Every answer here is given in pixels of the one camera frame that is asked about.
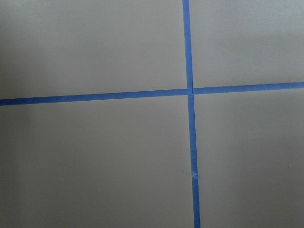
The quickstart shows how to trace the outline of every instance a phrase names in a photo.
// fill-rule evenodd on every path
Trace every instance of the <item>blue line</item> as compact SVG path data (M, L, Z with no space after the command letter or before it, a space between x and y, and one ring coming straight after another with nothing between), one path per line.
M0 100L0 106L110 100L110 99L156 97L156 96L177 96L177 95L187 95L187 94L188 94L187 89L170 89L170 90L154 90L154 91L139 91L139 92L109 93L109 94L28 97L28 98L3 99Z
M235 92L280 90L280 89L300 89L300 88L304 88L304 82L194 88L193 93L194 94L218 94L218 93L235 93Z
M189 135L190 135L190 156L192 170L192 197L193 197L193 216L194 228L200 228L200 197L199 197L199 178L196 149L195 132L195 110L193 95L193 71L192 71L192 50L191 50L191 29L189 0L183 0L184 33L185 33L185 55L186 55L186 74L188 89L188 115L189 115Z

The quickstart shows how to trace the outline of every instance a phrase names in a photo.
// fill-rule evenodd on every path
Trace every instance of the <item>horizontal blue line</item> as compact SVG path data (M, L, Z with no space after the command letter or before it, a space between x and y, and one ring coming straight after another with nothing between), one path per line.
M304 82L262 84L262 85L233 85L220 87L194 88L194 94L219 94L263 90L300 89L304 88Z
M177 96L177 95L187 95L187 94L188 94L187 89L169 89L169 90L153 90L153 91L138 91L138 92L108 93L108 94L27 97L27 98L3 99L0 100L0 106L110 100L110 99L156 97L156 96Z

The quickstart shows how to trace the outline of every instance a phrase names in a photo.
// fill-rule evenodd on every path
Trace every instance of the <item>gray surface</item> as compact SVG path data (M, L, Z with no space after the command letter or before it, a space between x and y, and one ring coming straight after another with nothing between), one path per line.
M304 81L304 1L190 0L194 86Z
M0 0L0 99L186 87L182 1Z
M203 228L303 227L303 96L195 96Z
M193 227L187 97L0 107L1 228Z

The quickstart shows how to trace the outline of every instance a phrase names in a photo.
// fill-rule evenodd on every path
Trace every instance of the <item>blue tape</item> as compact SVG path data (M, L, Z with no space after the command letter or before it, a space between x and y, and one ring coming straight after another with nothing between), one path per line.
M263 90L280 90L280 89L300 89L304 88L304 82L292 83L277 83L277 84L263 84L263 85L233 85L220 87L205 87L193 89L194 94L218 94L218 93L235 93L235 92L249 92L249 91L263 91Z
M3 99L0 100L0 106L111 100L111 99L140 98L140 97L156 97L156 96L177 96L177 95L187 95L187 94L188 94L187 89L170 89L170 90L154 90L154 91L139 91L139 92L109 93L109 94L29 97L29 98Z
M185 55L186 55L187 89L188 89L188 115L189 115L190 156L191 156L191 170L192 170L194 228L200 228L200 201L199 201L200 197L199 197L199 179L198 179L198 163L197 163L196 132L195 132L189 0L183 0L182 4L183 4L184 33L185 33Z

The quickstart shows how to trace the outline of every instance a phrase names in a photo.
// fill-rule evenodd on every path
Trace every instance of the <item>vertical blue line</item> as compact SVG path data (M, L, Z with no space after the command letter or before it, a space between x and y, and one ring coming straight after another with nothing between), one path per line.
M185 54L186 54L187 90L188 90L188 115L189 115L190 155L191 155L191 170L192 170L194 228L200 228L200 213L199 213L200 198L199 198L199 179L198 179L198 163L197 163L196 132L195 132L189 0L183 0L182 4L183 4L184 33L185 33Z

